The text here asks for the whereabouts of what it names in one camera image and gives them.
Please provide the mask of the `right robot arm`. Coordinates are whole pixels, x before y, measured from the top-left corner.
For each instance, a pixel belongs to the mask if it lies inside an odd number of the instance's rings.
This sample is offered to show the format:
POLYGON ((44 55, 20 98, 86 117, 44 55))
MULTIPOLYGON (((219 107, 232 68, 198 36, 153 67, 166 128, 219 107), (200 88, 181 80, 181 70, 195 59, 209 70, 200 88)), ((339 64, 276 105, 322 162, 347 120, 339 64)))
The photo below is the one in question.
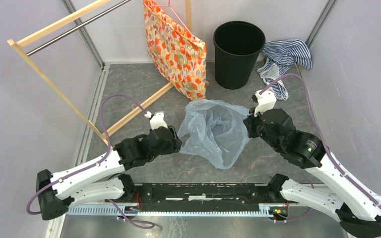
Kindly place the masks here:
POLYGON ((264 113, 252 108, 243 120, 249 138, 263 139, 289 163, 321 180, 332 190, 324 193, 305 187, 284 175, 275 175, 267 188, 272 202, 295 201, 336 220, 343 230, 357 238, 381 236, 381 196, 372 192, 327 154, 315 135, 296 129, 282 109, 264 113))

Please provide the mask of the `black plastic trash bin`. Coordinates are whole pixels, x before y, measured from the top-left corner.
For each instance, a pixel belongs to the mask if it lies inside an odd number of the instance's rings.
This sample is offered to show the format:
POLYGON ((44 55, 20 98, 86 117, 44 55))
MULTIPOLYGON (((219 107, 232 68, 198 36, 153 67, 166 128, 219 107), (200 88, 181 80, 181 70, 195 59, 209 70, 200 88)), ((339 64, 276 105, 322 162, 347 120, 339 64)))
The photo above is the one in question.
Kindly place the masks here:
POLYGON ((266 43, 264 32, 249 22, 229 21, 216 28, 213 43, 216 82, 230 90, 244 87, 266 43))

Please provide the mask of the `light blue plastic bag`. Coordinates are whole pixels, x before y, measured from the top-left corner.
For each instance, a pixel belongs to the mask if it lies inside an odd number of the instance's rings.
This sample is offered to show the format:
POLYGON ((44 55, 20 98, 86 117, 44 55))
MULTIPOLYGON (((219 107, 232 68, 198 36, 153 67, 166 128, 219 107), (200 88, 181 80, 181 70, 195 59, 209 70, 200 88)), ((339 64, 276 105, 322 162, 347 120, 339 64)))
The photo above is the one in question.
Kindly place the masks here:
POLYGON ((215 168, 231 168, 250 141, 243 120, 249 109, 222 100, 195 100, 185 107, 178 131, 180 153, 206 158, 215 168))

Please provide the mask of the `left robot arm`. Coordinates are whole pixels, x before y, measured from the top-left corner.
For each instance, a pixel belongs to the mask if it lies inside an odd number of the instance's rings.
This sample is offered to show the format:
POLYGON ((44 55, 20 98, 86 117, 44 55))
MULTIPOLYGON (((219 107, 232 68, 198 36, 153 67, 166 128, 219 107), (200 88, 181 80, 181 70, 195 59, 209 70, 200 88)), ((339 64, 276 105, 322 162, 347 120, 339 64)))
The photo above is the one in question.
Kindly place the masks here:
POLYGON ((36 191, 41 218, 52 220, 70 208, 97 200, 132 201, 136 189, 130 178, 125 182, 121 178, 101 179, 144 166, 159 155, 178 153, 181 145, 173 126, 160 127, 148 134, 124 139, 109 153, 77 167, 57 173, 47 169, 38 172, 36 191))

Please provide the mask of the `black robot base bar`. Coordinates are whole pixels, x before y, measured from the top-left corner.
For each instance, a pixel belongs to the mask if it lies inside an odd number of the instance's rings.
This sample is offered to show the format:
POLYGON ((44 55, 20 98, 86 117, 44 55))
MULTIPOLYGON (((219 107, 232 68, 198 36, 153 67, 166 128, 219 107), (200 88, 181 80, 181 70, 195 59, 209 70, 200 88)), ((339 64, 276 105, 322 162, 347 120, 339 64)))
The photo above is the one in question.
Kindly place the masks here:
POLYGON ((142 183, 116 203, 142 206, 142 212, 245 212, 259 204, 285 204, 277 188, 256 183, 142 183))

